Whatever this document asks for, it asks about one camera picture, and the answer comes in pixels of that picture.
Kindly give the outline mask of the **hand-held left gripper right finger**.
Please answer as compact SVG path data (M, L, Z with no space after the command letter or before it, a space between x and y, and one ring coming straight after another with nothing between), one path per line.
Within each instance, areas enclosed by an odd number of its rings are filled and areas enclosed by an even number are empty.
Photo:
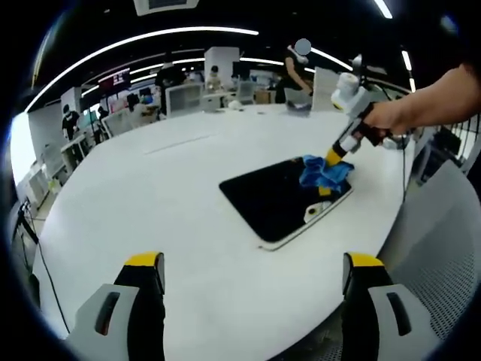
M425 360L439 345L428 309L380 259L345 253L342 289L343 360Z

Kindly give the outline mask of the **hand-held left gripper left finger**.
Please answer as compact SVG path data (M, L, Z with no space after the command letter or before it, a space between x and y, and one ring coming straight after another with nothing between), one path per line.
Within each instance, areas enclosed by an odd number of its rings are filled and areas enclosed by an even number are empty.
M78 360L164 360L165 258L131 256L78 309L67 345Z

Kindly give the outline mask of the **person's right hand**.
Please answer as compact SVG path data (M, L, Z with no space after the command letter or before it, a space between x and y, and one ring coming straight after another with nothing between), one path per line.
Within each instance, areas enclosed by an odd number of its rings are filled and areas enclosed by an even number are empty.
M365 123L394 135L404 134L416 127L407 99L374 103L371 112L365 117Z

